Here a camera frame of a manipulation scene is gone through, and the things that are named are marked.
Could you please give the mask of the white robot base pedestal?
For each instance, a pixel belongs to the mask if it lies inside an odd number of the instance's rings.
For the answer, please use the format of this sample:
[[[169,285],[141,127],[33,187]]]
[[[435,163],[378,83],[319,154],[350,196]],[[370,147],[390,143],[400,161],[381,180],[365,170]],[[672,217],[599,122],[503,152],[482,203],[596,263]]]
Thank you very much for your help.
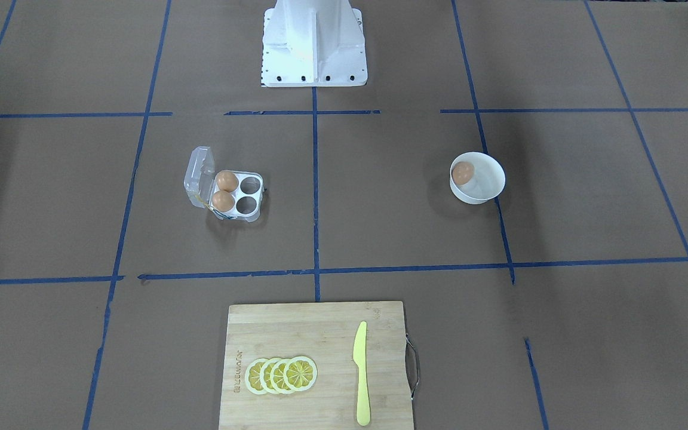
[[[363,15],[349,1],[278,1],[263,25],[263,87],[367,84]]]

